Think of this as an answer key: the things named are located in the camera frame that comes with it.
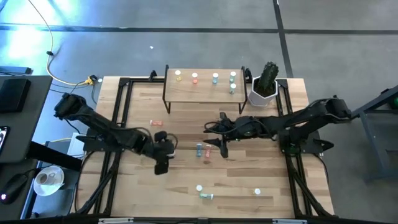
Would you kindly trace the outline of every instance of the potted plant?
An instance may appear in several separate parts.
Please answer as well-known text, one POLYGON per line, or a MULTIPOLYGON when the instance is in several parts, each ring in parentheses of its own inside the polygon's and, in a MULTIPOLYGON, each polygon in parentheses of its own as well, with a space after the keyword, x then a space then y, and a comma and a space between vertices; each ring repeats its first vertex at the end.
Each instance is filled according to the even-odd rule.
POLYGON ((268 62, 261 76, 253 78, 249 93, 249 101, 253 106, 267 106, 278 95, 278 83, 275 81, 278 71, 275 63, 268 62))

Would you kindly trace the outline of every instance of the black desk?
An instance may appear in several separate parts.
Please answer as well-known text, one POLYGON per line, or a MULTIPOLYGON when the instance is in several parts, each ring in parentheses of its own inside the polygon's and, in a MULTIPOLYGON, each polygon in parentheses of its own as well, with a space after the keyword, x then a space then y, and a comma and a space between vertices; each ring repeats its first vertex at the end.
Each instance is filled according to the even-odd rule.
MULTIPOLYGON (((38 160, 79 171, 81 160, 32 141, 52 78, 50 76, 1 76, 0 86, 5 80, 12 78, 27 78, 31 84, 24 108, 20 113, 0 114, 0 126, 10 127, 0 152, 0 188, 13 175, 36 168, 38 160)), ((49 131, 54 131, 54 128, 49 127, 49 131)), ((0 203, 0 220, 21 218, 33 178, 34 172, 29 173, 28 183, 15 202, 10 205, 0 203)))

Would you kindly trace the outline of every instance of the wooden tabletop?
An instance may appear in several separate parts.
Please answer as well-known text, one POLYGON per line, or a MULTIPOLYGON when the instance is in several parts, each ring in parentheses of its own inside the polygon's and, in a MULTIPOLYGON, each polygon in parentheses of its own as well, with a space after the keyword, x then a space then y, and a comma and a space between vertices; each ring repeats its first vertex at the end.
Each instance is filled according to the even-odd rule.
MULTIPOLYGON (((96 111, 111 119, 119 77, 105 77, 96 111)), ((288 79, 294 110, 308 105, 303 79, 288 79)), ((175 159, 169 173, 154 175, 152 159, 130 151, 123 153, 113 200, 112 216, 127 217, 213 217, 213 218, 293 218, 292 199, 284 156, 276 142, 250 139, 228 144, 229 157, 223 159, 213 148, 210 159, 196 157, 196 144, 217 138, 203 133, 203 125, 216 121, 220 111, 229 118, 239 115, 234 104, 174 103, 167 114, 162 101, 162 83, 135 83, 132 89, 127 127, 149 128, 152 135, 161 130, 178 136, 175 159), (150 126, 150 120, 163 121, 162 127, 150 126), (214 194, 213 200, 200 199, 196 186, 203 193, 214 194), (253 190, 261 194, 255 196, 253 190)), ((250 104, 242 114, 277 116, 275 100, 266 108, 250 104)), ((123 112, 120 107, 119 119, 123 112)), ((96 152, 87 161, 78 186, 78 207, 81 207, 98 185, 104 153, 96 152)), ((313 155, 303 155, 309 189, 333 213, 328 184, 322 163, 313 155)), ((106 201, 108 188, 103 197, 106 201)), ((301 191, 300 208, 304 211, 301 191)))
POLYGON ((244 100, 243 71, 241 69, 170 68, 167 70, 166 102, 243 103, 244 100), (176 71, 180 71, 181 81, 177 81, 176 71), (231 72, 236 73, 234 94, 229 94, 231 72), (192 73, 198 74, 198 83, 196 84, 192 82, 192 73), (217 84, 212 82, 214 73, 218 74, 217 84))

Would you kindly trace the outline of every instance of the orange object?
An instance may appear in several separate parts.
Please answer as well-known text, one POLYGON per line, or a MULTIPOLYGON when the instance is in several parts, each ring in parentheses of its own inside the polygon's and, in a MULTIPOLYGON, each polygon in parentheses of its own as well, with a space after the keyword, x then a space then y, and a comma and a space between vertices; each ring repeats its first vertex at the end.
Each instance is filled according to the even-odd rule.
POLYGON ((150 123, 150 125, 152 125, 152 126, 163 126, 163 121, 154 121, 154 120, 151 120, 149 123, 150 123))
POLYGON ((208 159, 210 158, 210 153, 211 153, 211 145, 206 145, 206 154, 205 157, 208 159))

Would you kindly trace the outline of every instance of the computer mouse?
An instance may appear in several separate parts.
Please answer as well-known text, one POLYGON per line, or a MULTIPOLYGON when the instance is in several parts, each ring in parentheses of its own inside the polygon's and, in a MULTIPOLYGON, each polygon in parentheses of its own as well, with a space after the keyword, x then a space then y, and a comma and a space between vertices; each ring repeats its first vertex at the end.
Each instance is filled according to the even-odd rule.
POLYGON ((27 179, 26 174, 16 174, 11 177, 0 191, 0 202, 5 205, 14 202, 24 188, 27 179))

